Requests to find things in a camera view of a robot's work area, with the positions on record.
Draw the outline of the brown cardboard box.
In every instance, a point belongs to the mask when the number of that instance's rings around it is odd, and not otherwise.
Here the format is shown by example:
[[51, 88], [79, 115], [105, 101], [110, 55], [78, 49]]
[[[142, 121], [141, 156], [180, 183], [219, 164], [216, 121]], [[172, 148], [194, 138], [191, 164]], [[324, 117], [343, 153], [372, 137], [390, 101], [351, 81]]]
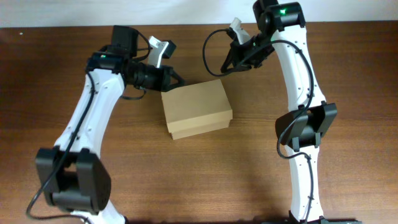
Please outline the brown cardboard box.
[[173, 140], [227, 128], [233, 119], [220, 79], [176, 88], [161, 97]]

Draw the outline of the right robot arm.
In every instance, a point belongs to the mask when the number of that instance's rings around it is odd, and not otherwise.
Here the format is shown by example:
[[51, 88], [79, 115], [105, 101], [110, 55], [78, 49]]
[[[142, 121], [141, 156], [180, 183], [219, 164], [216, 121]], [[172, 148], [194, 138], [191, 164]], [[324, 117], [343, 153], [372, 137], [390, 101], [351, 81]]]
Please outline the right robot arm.
[[232, 38], [222, 75], [258, 68], [276, 53], [282, 68], [288, 112], [275, 122], [276, 150], [289, 162], [292, 181], [292, 223], [316, 223], [323, 218], [318, 196], [317, 158], [321, 139], [337, 114], [328, 103], [310, 61], [306, 21], [298, 2], [256, 1], [253, 11], [258, 35], [248, 36], [235, 19], [227, 32]]

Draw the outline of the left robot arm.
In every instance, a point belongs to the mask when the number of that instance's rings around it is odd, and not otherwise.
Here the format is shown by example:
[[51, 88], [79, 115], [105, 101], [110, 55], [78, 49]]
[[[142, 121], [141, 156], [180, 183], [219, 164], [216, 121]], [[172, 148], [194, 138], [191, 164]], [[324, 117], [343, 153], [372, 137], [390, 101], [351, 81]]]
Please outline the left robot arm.
[[61, 210], [62, 218], [83, 223], [127, 223], [111, 203], [111, 178], [101, 162], [101, 144], [117, 101], [128, 85], [142, 91], [167, 92], [184, 85], [172, 67], [162, 65], [175, 51], [171, 40], [146, 38], [145, 55], [138, 56], [142, 34], [114, 26], [111, 42], [94, 52], [85, 68], [85, 84], [64, 132], [53, 147], [39, 149], [35, 165], [40, 179], [37, 196]]

